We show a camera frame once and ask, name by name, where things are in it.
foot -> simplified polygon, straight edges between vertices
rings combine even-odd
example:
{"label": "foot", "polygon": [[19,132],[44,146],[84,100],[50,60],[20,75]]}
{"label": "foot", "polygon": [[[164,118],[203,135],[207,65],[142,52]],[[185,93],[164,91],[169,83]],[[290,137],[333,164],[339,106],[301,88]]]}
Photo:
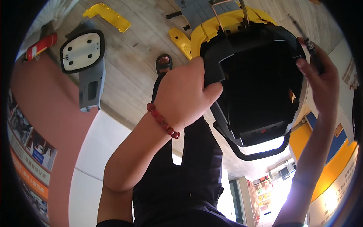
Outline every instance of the foot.
{"label": "foot", "polygon": [[[169,57],[162,57],[159,59],[158,61],[160,64],[163,64],[163,63],[168,63],[169,62]],[[165,73],[167,71],[170,71],[170,69],[160,69],[159,70],[159,73]]]}

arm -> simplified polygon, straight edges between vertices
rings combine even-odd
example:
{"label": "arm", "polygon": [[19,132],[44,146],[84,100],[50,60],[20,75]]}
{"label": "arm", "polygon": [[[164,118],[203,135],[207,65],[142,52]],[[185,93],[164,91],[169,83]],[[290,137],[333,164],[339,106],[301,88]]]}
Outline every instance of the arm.
{"label": "arm", "polygon": [[304,223],[334,136],[339,99],[338,71],[328,55],[318,46],[315,48],[325,73],[318,76],[303,59],[297,61],[297,66],[310,83],[319,116],[298,160],[290,193],[273,226],[292,222]]}
{"label": "arm", "polygon": [[[175,131],[181,131],[200,118],[221,93],[220,83],[204,89],[203,59],[197,57],[189,65],[165,75],[154,105]],[[156,152],[170,139],[147,112],[106,164],[98,223],[110,219],[132,222],[133,187],[141,180]]]}

yellow footrest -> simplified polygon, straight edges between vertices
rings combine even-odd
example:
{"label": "yellow footrest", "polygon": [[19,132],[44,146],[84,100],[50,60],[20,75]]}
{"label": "yellow footrest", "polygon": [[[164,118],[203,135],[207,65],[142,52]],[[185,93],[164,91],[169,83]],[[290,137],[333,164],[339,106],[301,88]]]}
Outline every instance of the yellow footrest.
{"label": "yellow footrest", "polygon": [[118,28],[119,32],[125,32],[131,25],[131,23],[127,19],[123,18],[120,14],[115,12],[104,3],[98,3],[93,5],[91,8],[87,9],[84,12],[83,17],[91,18],[96,15],[100,15],[108,23]]}
{"label": "yellow footrest", "polygon": [[177,28],[171,28],[169,30],[169,36],[175,45],[183,52],[183,54],[189,59],[192,59],[192,52],[190,49],[190,40]]}

orange wall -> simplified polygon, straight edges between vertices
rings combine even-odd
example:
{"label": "orange wall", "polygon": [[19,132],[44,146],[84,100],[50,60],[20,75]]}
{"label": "orange wall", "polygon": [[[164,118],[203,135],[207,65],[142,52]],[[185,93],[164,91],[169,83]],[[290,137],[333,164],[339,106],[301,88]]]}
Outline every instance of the orange wall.
{"label": "orange wall", "polygon": [[[311,129],[307,123],[291,133],[290,146],[297,160],[299,160],[302,150],[304,149],[307,141],[309,140],[310,134]],[[315,187],[311,201],[314,201],[316,198],[318,198],[335,181],[335,179],[339,176],[339,174],[347,165],[348,161],[353,155],[356,146],[356,142],[353,142],[350,146],[348,146],[348,140],[345,141],[341,149],[324,167],[323,172]]]}
{"label": "orange wall", "polygon": [[97,109],[79,110],[79,89],[46,53],[40,59],[17,61],[11,81],[14,97],[30,124],[58,152],[48,188],[52,227],[66,227],[70,184],[76,160]]}

hand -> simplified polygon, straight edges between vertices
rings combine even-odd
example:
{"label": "hand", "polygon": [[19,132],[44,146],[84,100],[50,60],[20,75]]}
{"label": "hand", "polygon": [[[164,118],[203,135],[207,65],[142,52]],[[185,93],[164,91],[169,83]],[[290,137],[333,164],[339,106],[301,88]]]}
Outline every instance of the hand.
{"label": "hand", "polygon": [[[306,46],[303,38],[298,37],[298,41],[302,46]],[[338,70],[331,62],[329,56],[318,45],[314,45],[318,58],[323,64],[324,73],[319,76],[314,65],[312,63],[309,65],[302,58],[296,61],[296,65],[310,83],[315,106],[319,111],[319,117],[336,119],[339,101]]]}
{"label": "hand", "polygon": [[194,123],[219,98],[222,84],[204,88],[204,62],[193,58],[188,65],[169,71],[161,80],[154,105],[175,131]]}

